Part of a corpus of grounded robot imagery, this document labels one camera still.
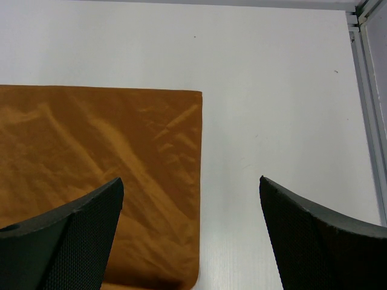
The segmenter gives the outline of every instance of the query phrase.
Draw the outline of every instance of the metal frame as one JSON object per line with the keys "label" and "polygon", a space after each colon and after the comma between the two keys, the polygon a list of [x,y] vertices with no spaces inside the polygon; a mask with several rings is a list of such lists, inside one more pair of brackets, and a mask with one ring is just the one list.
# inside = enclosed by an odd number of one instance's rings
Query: metal frame
{"label": "metal frame", "polygon": [[363,108],[380,220],[385,227],[387,227],[387,137],[366,28],[369,20],[386,3],[387,0],[369,0],[361,8],[357,9],[359,25],[350,27],[351,45]]}

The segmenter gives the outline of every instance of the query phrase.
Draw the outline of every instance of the orange fabric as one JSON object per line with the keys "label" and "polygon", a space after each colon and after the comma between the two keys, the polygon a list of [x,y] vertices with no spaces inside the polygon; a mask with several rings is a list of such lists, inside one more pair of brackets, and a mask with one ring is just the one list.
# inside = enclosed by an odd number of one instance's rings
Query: orange fabric
{"label": "orange fabric", "polygon": [[120,176],[105,278],[190,289],[199,265],[201,93],[0,86],[0,228]]}
{"label": "orange fabric", "polygon": [[101,290],[152,290],[149,288],[137,288],[118,284],[102,283]]}

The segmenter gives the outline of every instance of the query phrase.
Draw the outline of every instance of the white table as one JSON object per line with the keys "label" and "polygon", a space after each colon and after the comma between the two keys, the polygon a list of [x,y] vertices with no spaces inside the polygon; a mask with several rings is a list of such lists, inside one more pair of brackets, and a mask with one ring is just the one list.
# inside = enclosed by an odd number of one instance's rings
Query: white table
{"label": "white table", "polygon": [[379,224],[345,12],[3,1],[0,83],[203,91],[199,290],[278,290],[261,175]]}

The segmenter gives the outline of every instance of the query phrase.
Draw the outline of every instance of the orange cloth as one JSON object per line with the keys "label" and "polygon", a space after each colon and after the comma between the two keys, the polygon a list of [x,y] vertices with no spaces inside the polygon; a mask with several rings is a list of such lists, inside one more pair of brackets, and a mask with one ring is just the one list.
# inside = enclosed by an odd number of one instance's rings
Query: orange cloth
{"label": "orange cloth", "polygon": [[125,198],[106,282],[190,289],[201,106],[194,91],[0,86],[0,228],[119,176]]}
{"label": "orange cloth", "polygon": [[122,285],[110,284],[110,283],[102,283],[101,290],[153,290],[153,289],[122,286]]}

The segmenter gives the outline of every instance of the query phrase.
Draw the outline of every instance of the black mesh texture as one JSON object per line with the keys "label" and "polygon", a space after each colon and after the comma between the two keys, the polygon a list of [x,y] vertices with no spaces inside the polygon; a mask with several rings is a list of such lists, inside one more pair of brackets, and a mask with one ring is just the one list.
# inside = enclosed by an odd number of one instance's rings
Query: black mesh texture
{"label": "black mesh texture", "polygon": [[387,289],[387,239],[345,231],[319,220],[316,225],[341,289]]}
{"label": "black mesh texture", "polygon": [[122,184],[75,212],[42,279],[43,290],[100,289],[122,208]]}
{"label": "black mesh texture", "polygon": [[332,290],[338,287],[313,217],[264,178],[261,205],[285,290]]}

